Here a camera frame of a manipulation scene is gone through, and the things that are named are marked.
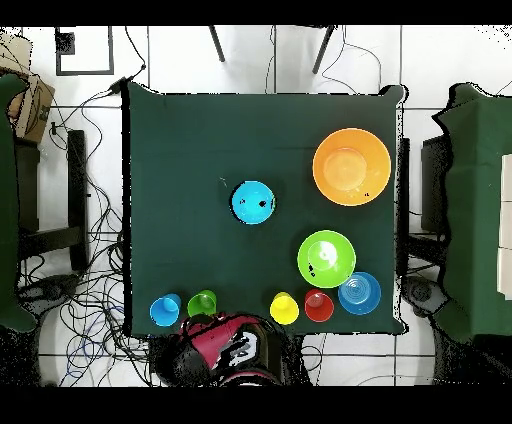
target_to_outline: green bowl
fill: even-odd
[[[299,271],[311,285],[330,289],[343,284],[354,272],[356,253],[350,241],[330,230],[311,234],[299,248]]]

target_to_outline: orange bowl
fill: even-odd
[[[313,158],[313,178],[320,192],[344,206],[375,199],[391,175],[388,149],[372,133],[345,128],[329,135]]]

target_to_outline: plastic cup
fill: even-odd
[[[206,314],[213,315],[217,309],[217,296],[211,290],[201,290],[189,300],[187,312],[189,316]]]
[[[178,320],[180,307],[181,299],[177,294],[166,294],[153,302],[149,315],[159,327],[170,327]]]
[[[334,312],[334,302],[324,292],[313,289],[306,293],[304,311],[311,321],[327,321]]]
[[[270,305],[270,316],[281,325],[291,324],[299,316],[299,305],[288,293],[280,292]]]

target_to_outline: chair leg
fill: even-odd
[[[214,25],[208,25],[210,28],[210,33],[212,34],[213,43],[215,44],[215,48],[217,49],[217,54],[219,55],[219,60],[221,62],[225,62],[224,53],[222,53],[222,47],[220,46],[219,37],[217,36],[217,31],[215,31]]]
[[[327,49],[327,44],[329,44],[329,40],[331,38],[333,31],[334,25],[329,25],[327,27],[327,31],[325,32],[324,41],[322,41],[322,45],[320,46],[320,50],[318,51],[318,56],[316,57],[315,66],[313,67],[314,74],[316,74],[318,72],[318,68],[320,68],[320,63],[322,63],[325,50]]]

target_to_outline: dark green tablecloth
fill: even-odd
[[[18,304],[19,203],[14,132],[7,109],[27,84],[14,74],[0,77],[0,325],[28,332],[36,327],[32,314]]]
[[[438,120],[453,148],[446,175],[448,246],[444,289],[452,298],[435,316],[453,339],[512,335],[512,301],[497,291],[501,160],[512,153],[512,98],[471,84],[452,88]]]
[[[393,192],[396,106],[403,95],[400,86],[379,96],[158,95],[130,83],[123,108],[129,105],[132,333],[176,331],[177,325],[153,324],[151,303],[175,292],[184,319],[190,297],[205,288],[217,294],[220,311],[267,318],[274,295],[287,291],[301,308],[288,327],[295,333],[402,332],[393,318]],[[384,192],[358,207],[323,197],[312,176],[317,146],[347,127],[374,133],[393,162]],[[276,196],[274,214],[261,225],[244,225],[230,212],[230,194],[242,180],[262,181]],[[317,324],[306,317],[303,299],[312,286],[299,274],[297,251],[321,229],[347,236],[356,270],[380,281],[382,299],[373,313],[350,315],[332,289],[332,318]]]

